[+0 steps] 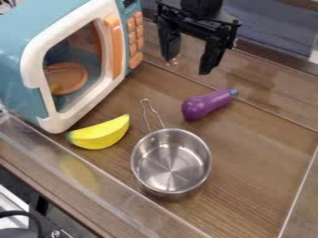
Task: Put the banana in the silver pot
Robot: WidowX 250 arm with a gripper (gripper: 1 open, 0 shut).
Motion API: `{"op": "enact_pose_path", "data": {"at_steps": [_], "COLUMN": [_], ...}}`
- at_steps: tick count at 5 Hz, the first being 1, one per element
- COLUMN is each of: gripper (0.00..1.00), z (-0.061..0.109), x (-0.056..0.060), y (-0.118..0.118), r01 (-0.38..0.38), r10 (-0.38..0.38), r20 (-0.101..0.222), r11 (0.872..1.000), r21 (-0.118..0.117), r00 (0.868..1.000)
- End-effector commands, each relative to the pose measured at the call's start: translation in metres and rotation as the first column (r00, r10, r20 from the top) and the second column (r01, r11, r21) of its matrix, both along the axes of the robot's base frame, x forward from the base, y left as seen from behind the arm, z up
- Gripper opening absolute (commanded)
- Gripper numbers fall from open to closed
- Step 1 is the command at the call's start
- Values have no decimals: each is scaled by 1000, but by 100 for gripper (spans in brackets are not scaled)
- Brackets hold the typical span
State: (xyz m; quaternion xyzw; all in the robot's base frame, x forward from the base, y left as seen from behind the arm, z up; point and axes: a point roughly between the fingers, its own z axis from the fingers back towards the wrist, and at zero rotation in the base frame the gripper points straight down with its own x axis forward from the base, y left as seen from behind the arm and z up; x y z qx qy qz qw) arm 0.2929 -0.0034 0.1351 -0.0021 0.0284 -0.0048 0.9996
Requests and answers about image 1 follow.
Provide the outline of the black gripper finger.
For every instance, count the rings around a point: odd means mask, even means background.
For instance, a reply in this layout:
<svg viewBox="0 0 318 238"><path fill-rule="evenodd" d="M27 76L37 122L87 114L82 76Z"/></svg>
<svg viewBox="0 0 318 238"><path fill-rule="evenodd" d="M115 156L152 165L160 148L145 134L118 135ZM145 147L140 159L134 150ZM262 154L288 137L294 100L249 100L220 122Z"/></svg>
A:
<svg viewBox="0 0 318 238"><path fill-rule="evenodd" d="M200 75L206 75L210 74L213 69L220 66L225 51L234 47L237 31L230 29L201 31L200 38L205 40Z"/></svg>
<svg viewBox="0 0 318 238"><path fill-rule="evenodd" d="M181 29L180 26L164 17L158 18L158 33L161 52L166 61L172 61L181 51Z"/></svg>

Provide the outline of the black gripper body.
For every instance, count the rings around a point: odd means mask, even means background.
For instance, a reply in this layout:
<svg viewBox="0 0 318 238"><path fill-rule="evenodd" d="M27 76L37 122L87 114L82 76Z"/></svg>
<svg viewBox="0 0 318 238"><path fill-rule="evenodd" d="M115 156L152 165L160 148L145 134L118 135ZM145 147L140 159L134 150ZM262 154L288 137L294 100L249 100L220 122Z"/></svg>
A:
<svg viewBox="0 0 318 238"><path fill-rule="evenodd" d="M240 19L222 10L224 0L157 0L158 18L172 20L182 33L200 38L201 31L230 29L237 31L241 26Z"/></svg>

